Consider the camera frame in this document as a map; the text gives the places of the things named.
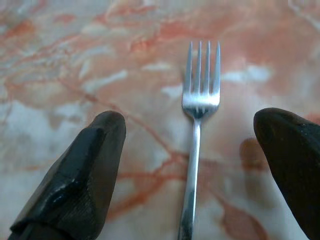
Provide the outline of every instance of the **fork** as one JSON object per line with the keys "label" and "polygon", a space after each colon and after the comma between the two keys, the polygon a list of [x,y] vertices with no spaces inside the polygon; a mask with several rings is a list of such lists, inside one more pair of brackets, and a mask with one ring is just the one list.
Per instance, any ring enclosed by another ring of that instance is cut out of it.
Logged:
{"label": "fork", "polygon": [[193,140],[190,149],[183,208],[178,240],[192,240],[196,213],[197,175],[200,153],[201,125],[219,108],[220,104],[220,44],[217,43],[214,77],[210,74],[210,42],[206,48],[204,77],[201,76],[202,42],[199,42],[195,77],[192,73],[192,42],[189,45],[185,80],[182,92],[182,109],[193,118]]}

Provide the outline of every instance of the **fork tine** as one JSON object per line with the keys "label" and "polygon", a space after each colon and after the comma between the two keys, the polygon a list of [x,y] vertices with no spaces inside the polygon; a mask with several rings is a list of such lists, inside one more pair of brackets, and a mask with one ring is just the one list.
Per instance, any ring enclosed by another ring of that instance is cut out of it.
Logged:
{"label": "fork tine", "polygon": [[192,41],[189,45],[189,51],[188,51],[188,59],[186,62],[186,68],[185,68],[185,77],[184,77],[184,85],[183,85],[183,91],[184,92],[191,92],[191,77],[192,77]]}
{"label": "fork tine", "polygon": [[206,45],[206,60],[205,60],[205,70],[204,70],[204,82],[203,82],[203,92],[209,93],[210,85],[210,41]]}
{"label": "fork tine", "polygon": [[194,92],[200,93],[200,86],[201,86],[201,41],[199,41],[198,46],[198,59],[196,62],[196,76],[194,81]]}
{"label": "fork tine", "polygon": [[220,43],[218,42],[216,45],[216,53],[215,53],[215,68],[214,68],[214,80],[213,80],[213,95],[220,96]]}

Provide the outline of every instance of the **fork head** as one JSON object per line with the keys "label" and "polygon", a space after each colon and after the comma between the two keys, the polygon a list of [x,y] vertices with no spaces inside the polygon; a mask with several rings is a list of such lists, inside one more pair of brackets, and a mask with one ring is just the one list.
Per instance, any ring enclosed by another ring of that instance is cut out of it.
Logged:
{"label": "fork head", "polygon": [[220,44],[217,43],[215,68],[210,72],[210,42],[206,47],[204,76],[201,74],[202,42],[199,42],[195,76],[192,72],[192,42],[189,45],[185,79],[182,92],[182,108],[195,120],[202,120],[214,114],[220,104]]}

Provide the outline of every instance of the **marble tabletop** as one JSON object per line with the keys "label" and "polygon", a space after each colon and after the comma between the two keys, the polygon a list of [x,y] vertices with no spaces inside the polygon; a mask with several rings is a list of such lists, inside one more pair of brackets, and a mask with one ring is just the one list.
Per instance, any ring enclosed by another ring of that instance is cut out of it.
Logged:
{"label": "marble tabletop", "polygon": [[203,126],[194,239],[307,240],[253,117],[277,107],[320,124],[320,1],[1,0],[0,11],[0,240],[106,110],[127,135],[99,239],[175,240],[192,133],[183,72],[200,40],[220,42],[221,102]]}

